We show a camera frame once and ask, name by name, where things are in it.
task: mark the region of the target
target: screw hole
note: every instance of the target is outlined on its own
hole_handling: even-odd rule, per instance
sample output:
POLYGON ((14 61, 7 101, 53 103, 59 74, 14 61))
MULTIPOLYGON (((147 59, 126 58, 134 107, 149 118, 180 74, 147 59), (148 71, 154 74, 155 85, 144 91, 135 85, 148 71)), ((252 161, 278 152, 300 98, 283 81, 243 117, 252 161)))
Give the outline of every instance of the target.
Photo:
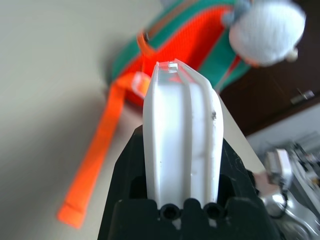
POLYGON ((224 209, 216 203, 208 203, 204 206, 203 210, 210 219, 220 219, 225 215, 224 209))
POLYGON ((160 209, 160 216, 166 220, 176 220, 180 217, 180 210, 176 205, 166 204, 160 209))

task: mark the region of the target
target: black cable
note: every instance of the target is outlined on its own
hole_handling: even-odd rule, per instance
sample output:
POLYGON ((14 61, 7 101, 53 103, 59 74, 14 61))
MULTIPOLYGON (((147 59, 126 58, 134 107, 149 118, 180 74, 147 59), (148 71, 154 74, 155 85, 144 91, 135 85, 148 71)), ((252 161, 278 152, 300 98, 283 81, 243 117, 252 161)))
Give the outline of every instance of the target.
POLYGON ((281 195, 283 196, 284 198, 284 206, 283 206, 283 210, 281 211, 281 213, 278 215, 278 216, 272 216, 270 215, 270 217, 272 219, 281 219, 285 214, 286 214, 286 210, 287 210, 287 207, 288 207, 288 195, 287 195, 287 191, 284 191, 283 190, 283 186, 281 185, 281 195))

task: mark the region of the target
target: black plastic mount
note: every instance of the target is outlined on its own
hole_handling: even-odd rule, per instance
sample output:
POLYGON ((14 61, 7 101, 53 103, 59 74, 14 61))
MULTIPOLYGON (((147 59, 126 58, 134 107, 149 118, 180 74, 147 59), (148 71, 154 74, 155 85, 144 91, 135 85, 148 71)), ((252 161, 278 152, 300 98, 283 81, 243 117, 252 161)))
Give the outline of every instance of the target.
POLYGON ((98 240, 279 240, 242 160, 224 140, 217 203, 147 199, 142 126, 117 160, 98 240))

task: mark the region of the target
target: orange backpack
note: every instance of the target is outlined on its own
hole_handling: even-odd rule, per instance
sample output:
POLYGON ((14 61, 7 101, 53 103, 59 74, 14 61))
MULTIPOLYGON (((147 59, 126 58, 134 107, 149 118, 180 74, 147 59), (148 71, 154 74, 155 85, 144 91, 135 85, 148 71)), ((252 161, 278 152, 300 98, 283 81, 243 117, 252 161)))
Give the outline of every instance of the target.
POLYGON ((250 67, 229 44, 222 15, 234 0, 179 0, 122 50, 112 66, 108 103, 58 219, 80 228, 125 99, 143 105, 156 62, 174 59, 224 88, 250 67))

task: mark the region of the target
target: beige floor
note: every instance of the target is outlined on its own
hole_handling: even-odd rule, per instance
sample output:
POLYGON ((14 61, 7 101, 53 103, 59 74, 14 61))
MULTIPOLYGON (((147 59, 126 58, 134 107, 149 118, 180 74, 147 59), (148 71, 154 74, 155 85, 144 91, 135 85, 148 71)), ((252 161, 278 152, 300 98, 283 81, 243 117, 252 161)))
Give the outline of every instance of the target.
MULTIPOLYGON (((97 239, 113 167, 141 124, 139 112, 124 109, 83 228, 55 214, 104 108, 105 56, 161 10, 157 0, 1 1, 1 240, 97 239)), ((247 168, 262 171, 223 111, 225 138, 247 168)))

